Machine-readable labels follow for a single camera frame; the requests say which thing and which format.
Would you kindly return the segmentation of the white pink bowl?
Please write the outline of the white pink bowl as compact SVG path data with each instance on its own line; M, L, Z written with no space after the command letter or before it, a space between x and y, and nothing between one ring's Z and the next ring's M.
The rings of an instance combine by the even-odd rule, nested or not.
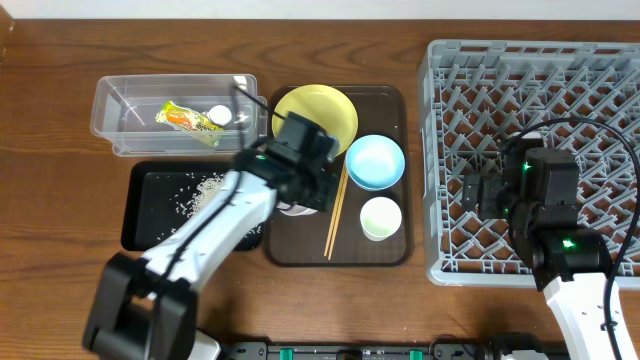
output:
M297 205L297 204L286 204L280 202L276 205L276 208L287 216L307 216L316 213L315 209L311 209L305 206Z

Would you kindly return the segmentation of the light blue bowl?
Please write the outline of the light blue bowl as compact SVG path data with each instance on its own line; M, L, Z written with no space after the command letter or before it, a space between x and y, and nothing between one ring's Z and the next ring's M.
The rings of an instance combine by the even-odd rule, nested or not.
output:
M346 169L356 185L381 191L395 185L406 166L398 143L383 135L366 135L352 143L346 154Z

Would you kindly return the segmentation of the small white cup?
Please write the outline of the small white cup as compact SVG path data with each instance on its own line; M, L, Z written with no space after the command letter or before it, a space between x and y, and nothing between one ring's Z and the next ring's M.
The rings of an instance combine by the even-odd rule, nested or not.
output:
M393 235L402 223L399 205L387 197L368 200L360 211L360 224L366 238L379 242Z

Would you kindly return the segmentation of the rice pile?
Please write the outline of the rice pile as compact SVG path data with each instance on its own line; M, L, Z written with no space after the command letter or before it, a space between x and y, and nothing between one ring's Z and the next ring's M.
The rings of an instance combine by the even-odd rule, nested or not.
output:
M170 234L174 234L208 204L224 183L223 176L216 172L188 172L179 176L178 180L178 188L169 200L180 218L180 224L172 225Z

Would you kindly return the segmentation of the green orange snack wrapper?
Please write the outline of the green orange snack wrapper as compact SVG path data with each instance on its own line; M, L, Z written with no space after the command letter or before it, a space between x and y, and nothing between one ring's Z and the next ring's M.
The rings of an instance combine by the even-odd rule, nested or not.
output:
M156 114L158 123L169 125L177 130L191 132L191 136L202 143L216 147L223 128L198 111L182 107L173 101L167 101Z

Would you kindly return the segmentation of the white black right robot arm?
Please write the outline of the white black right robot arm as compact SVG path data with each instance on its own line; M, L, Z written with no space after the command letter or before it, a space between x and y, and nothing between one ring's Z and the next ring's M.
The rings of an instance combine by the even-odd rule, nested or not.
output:
M499 175L469 174L462 207L503 219L517 257L531 270L572 359L637 356L621 311L604 238L579 225L580 169L573 153L524 137L503 151Z

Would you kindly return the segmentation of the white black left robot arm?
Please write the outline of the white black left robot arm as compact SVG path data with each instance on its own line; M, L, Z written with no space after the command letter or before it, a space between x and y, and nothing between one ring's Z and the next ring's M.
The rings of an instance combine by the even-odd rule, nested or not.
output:
M218 359L222 347L196 326L200 290L249 230L281 205L332 206L327 171L336 136L290 112L277 135L243 147L216 196L175 233L133 259L106 264L82 337L101 359Z

